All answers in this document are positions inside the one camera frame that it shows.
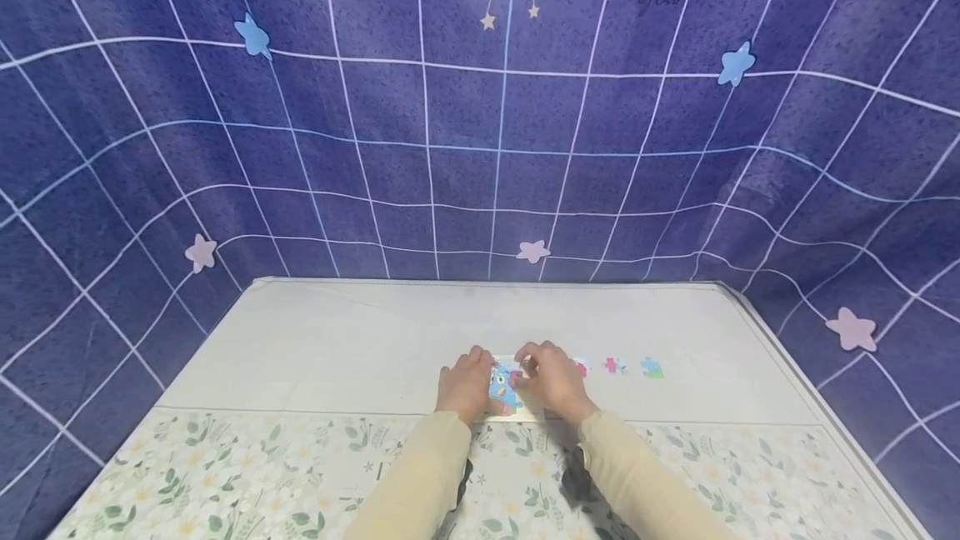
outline cartoon puzzle picture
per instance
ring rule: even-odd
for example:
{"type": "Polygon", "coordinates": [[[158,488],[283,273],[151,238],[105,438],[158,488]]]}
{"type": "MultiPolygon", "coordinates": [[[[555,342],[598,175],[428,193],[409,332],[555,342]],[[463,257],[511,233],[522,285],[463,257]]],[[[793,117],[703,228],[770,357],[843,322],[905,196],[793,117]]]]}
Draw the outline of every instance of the cartoon puzzle picture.
{"type": "Polygon", "coordinates": [[[513,407],[511,415],[485,413],[481,419],[487,421],[537,421],[543,418],[543,408],[530,395],[513,389],[513,379],[526,377],[519,363],[513,362],[513,356],[493,355],[497,361],[490,374],[490,397],[513,407]]]}
{"type": "Polygon", "coordinates": [[[523,407],[523,401],[517,395],[517,390],[513,389],[511,381],[514,376],[522,376],[522,372],[517,367],[510,368],[503,362],[497,362],[493,365],[490,372],[490,396],[501,403],[506,403],[513,408],[523,407]]]}

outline pink star decoration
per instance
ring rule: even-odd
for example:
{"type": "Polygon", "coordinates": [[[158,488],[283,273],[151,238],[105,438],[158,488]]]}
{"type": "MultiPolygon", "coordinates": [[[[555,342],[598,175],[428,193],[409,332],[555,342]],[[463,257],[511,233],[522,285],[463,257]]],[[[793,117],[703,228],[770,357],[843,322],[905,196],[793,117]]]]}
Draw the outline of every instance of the pink star decoration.
{"type": "Polygon", "coordinates": [[[520,242],[520,253],[517,258],[526,258],[530,263],[537,263],[541,258],[550,255],[550,250],[544,248],[544,241],[520,242]]]}
{"type": "Polygon", "coordinates": [[[837,318],[828,320],[827,327],[840,334],[840,347],[845,351],[852,351],[857,347],[871,353],[877,351],[877,342],[873,339],[873,330],[877,329],[876,322],[859,319],[850,308],[840,307],[837,318]]]}
{"type": "Polygon", "coordinates": [[[214,266],[213,250],[216,247],[216,241],[207,241],[207,239],[200,234],[194,237],[193,245],[183,251],[183,256],[193,262],[194,274],[200,273],[203,268],[212,268],[214,266]]]}

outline blue star decoration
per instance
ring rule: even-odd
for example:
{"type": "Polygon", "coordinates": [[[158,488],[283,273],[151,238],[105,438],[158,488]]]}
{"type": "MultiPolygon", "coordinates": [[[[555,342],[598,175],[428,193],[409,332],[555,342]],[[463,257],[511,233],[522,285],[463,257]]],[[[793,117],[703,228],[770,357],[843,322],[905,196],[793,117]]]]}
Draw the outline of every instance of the blue star decoration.
{"type": "Polygon", "coordinates": [[[270,48],[267,48],[270,36],[257,25],[257,22],[253,21],[253,15],[247,13],[244,21],[233,22],[233,26],[242,36],[244,45],[247,46],[247,54],[262,54],[268,61],[273,60],[270,48]]]}
{"type": "Polygon", "coordinates": [[[736,88],[740,85],[743,74],[749,70],[749,68],[753,67],[753,63],[757,62],[757,58],[750,54],[750,41],[747,40],[742,43],[740,48],[735,50],[735,52],[723,53],[720,61],[722,62],[722,71],[717,78],[717,85],[722,86],[730,82],[731,85],[736,88]]]}

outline left hand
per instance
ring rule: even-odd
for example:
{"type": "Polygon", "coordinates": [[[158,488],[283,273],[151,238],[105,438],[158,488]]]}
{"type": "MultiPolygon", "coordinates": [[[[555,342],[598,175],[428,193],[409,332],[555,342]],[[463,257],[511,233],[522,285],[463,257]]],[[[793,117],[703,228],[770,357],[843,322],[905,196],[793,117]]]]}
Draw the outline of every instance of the left hand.
{"type": "Polygon", "coordinates": [[[437,412],[451,410],[467,426],[488,410],[497,415],[513,414],[513,408],[490,398],[490,372],[493,355],[474,346],[469,354],[461,355],[457,363],[440,370],[437,389],[437,412]]]}

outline human hand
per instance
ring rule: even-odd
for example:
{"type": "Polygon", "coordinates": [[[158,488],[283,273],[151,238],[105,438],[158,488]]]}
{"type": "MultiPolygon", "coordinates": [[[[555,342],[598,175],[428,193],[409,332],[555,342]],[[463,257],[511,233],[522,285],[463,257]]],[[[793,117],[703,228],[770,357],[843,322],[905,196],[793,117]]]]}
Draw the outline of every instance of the human hand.
{"type": "Polygon", "coordinates": [[[569,425],[579,428],[583,420],[600,410],[587,396],[580,368],[553,342],[527,342],[514,358],[530,378],[514,377],[513,387],[531,393],[569,425]]]}
{"type": "Polygon", "coordinates": [[[440,370],[437,389],[437,412],[452,410],[468,426],[480,413],[488,410],[497,415],[511,415],[513,408],[490,398],[490,372],[493,355],[474,346],[457,363],[440,370]]]}

